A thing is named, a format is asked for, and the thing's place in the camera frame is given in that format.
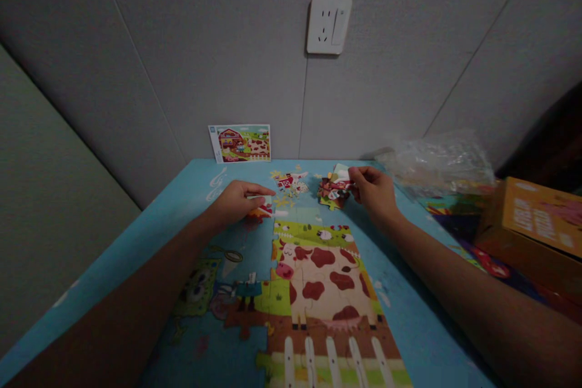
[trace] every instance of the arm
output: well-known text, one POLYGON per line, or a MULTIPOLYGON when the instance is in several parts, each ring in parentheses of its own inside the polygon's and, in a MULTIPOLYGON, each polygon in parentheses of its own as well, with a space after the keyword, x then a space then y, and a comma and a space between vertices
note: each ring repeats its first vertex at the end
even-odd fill
POLYGON ((577 386, 582 327, 493 279, 417 228, 396 206, 392 179, 352 167, 358 203, 508 386, 577 386))
POLYGON ((198 218, 63 336, 38 355, 7 387, 133 386, 162 332, 197 257, 210 239, 274 195, 234 181, 198 218))

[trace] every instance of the brown cow spot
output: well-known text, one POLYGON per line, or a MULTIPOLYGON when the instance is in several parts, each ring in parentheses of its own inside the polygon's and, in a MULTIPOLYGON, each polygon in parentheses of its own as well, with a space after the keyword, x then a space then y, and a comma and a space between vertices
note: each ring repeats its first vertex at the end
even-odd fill
POLYGON ((311 260, 317 268, 322 268, 324 265, 335 264, 335 255, 329 250, 322 250, 319 247, 316 247, 313 250, 311 260))
POLYGON ((325 286, 322 282, 307 282, 303 287, 303 297, 319 300, 325 286))
POLYGON ((298 261, 307 259, 307 255, 310 255, 313 250, 306 250, 303 247, 295 248, 295 256, 297 256, 298 261))
POLYGON ((342 254, 343 257, 345 257, 345 259, 350 261, 352 264, 356 263, 356 260, 353 258, 353 256, 350 254, 350 252, 347 252, 344 249, 341 249, 339 252, 342 254))
POLYGON ((334 320, 351 319, 359 317, 359 313, 354 306, 346 306, 333 316, 334 320))
POLYGON ((342 275, 337 272, 332 272, 329 275, 329 279, 335 283, 339 289, 342 291, 345 289, 354 289, 356 285, 353 283, 353 280, 348 275, 342 275))
POLYGON ((295 287, 293 286, 293 282, 289 282, 289 303, 293 304, 295 299, 297 299, 297 291, 295 291, 295 287))
POLYGON ((366 285, 366 281, 364 280, 362 273, 360 273, 360 282, 362 282, 362 290, 364 291, 364 294, 369 297, 370 292, 368 291, 368 286, 366 285))

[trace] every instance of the red barn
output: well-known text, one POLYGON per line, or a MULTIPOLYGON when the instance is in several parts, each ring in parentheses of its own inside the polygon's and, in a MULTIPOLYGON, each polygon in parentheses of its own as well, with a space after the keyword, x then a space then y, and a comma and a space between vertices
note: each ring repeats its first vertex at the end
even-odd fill
POLYGON ((232 129, 226 129, 218 134, 218 141, 223 149, 231 149, 239 142, 242 143, 243 139, 240 133, 232 129))

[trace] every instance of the plastic bag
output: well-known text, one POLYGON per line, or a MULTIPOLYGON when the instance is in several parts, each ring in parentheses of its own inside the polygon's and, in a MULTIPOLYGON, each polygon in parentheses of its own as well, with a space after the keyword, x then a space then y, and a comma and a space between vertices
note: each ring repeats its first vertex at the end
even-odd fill
POLYGON ((375 158, 412 199, 484 194, 495 187, 491 163, 470 129, 401 141, 375 158))

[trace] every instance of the hand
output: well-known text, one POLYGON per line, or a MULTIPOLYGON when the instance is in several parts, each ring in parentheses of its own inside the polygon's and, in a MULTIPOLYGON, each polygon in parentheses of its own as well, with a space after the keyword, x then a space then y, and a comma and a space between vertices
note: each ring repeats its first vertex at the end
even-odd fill
POLYGON ((202 215, 211 226, 223 229, 265 203, 264 197, 247 197, 275 194, 275 191, 254 183, 232 181, 202 215))
POLYGON ((378 227, 388 221, 403 219, 396 206, 392 178, 374 167, 351 167, 351 187, 356 202, 364 205, 370 218, 378 227))

